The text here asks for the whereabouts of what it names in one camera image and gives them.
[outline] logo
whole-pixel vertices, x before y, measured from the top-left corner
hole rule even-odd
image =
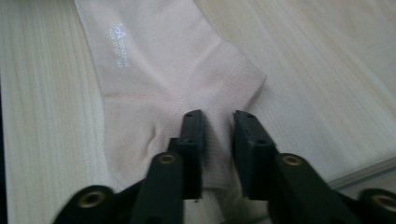
[[[126,36],[126,34],[121,30],[121,26],[122,26],[122,23],[120,23],[118,26],[114,27],[114,33],[116,33],[117,39],[120,39],[120,38]]]

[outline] table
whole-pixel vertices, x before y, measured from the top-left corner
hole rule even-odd
[[[328,181],[396,156],[395,1],[196,2],[268,75],[248,111],[280,151]],[[9,222],[50,223],[92,184],[121,190],[74,2],[0,1],[0,43]],[[212,194],[186,219],[223,221]]]

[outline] black metal clamp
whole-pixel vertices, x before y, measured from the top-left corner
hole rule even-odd
[[[234,113],[233,157],[242,193],[268,201],[274,224],[396,223],[396,195],[367,189],[352,200],[328,187],[309,163],[279,153],[257,118]],[[55,224],[181,224],[183,200],[199,199],[205,154],[205,118],[187,113],[179,138],[152,159],[146,178],[120,193],[90,186],[72,197]]]

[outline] wood grain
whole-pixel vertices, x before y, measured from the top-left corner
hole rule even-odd
[[[395,157],[395,1],[196,2],[268,75],[249,111],[281,151],[329,181]],[[73,1],[1,0],[0,74],[10,223],[51,223],[88,185],[121,190],[106,166],[100,92]],[[187,223],[224,220],[213,194],[187,203]]]

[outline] folded fabric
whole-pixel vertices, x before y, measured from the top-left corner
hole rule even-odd
[[[205,187],[231,178],[232,113],[266,79],[222,40],[192,0],[76,0],[105,110],[109,168],[124,186],[178,137],[182,116],[208,119]]]

